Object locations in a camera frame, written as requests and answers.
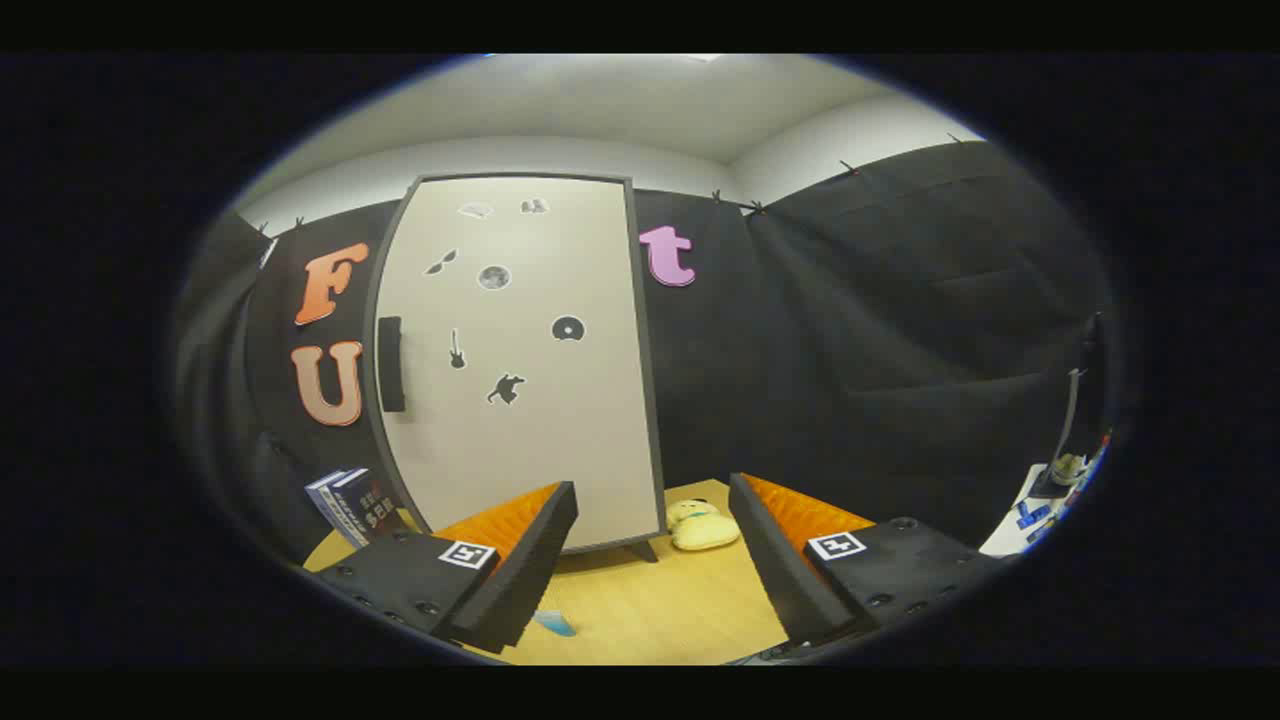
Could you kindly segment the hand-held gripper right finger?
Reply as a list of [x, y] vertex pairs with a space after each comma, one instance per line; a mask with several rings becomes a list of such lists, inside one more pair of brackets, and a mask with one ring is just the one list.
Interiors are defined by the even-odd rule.
[[1004, 570], [915, 518], [872, 521], [746, 473], [730, 477], [730, 511], [794, 644], [914, 623]]

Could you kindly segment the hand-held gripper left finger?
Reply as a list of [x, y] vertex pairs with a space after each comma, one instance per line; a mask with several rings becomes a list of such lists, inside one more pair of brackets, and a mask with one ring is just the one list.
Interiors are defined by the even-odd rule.
[[532, 620], [577, 518], [575, 484], [557, 482], [444, 530], [393, 530], [317, 579], [410, 632], [499, 653]]

